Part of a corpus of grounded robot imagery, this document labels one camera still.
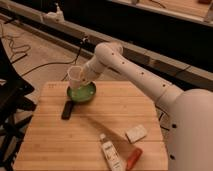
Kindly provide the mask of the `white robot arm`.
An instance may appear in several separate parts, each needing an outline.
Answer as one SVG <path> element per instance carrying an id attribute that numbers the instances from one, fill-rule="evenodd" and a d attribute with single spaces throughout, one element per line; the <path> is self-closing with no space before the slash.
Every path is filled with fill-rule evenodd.
<path id="1" fill-rule="evenodd" d="M 97 79 L 108 67 L 124 75 L 170 117 L 168 171 L 213 171 L 213 92 L 184 91 L 122 53 L 118 43 L 98 44 L 83 65 L 82 81 Z"/>

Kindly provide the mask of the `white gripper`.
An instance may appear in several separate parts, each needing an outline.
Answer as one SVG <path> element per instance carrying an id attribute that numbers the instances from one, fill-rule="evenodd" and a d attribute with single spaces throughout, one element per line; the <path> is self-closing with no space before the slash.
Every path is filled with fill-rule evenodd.
<path id="1" fill-rule="evenodd" d="M 82 85 L 87 85 L 98 77 L 99 75 L 93 71 L 88 64 L 82 66 L 82 70 L 80 71 L 80 81 Z"/>

